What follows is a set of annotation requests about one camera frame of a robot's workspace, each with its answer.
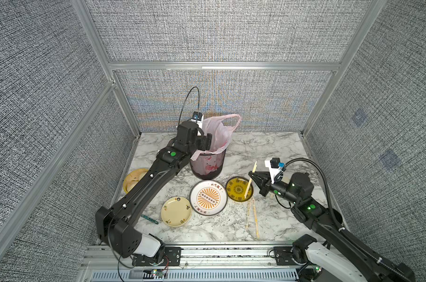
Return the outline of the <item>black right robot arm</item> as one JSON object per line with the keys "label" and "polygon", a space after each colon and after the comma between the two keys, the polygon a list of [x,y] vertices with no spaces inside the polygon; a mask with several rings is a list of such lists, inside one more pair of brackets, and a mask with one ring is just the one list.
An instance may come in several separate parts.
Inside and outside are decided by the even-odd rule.
{"label": "black right robot arm", "polygon": [[414,282],[415,273],[410,267],[401,263],[394,265],[363,244],[352,233],[334,223],[334,210],[325,208],[314,200],[308,173],[296,172],[290,182],[272,181],[269,172],[249,172],[252,181],[266,196],[273,192],[276,196],[292,203],[290,211],[295,218],[308,229],[323,237],[336,247],[350,262],[357,267],[369,282]]}

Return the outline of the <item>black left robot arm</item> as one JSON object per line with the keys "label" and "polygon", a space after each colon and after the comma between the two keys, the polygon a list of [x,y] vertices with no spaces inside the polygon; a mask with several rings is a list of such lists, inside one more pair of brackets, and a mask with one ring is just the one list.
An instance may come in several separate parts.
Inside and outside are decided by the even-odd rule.
{"label": "black left robot arm", "polygon": [[98,237],[115,255],[143,255],[154,263],[163,260],[164,242],[135,230],[135,225],[157,193],[189,163],[196,151],[210,149],[212,140],[213,135],[205,133],[195,122],[179,124],[176,137],[157,153],[148,172],[131,191],[110,208],[102,206],[96,211]]}

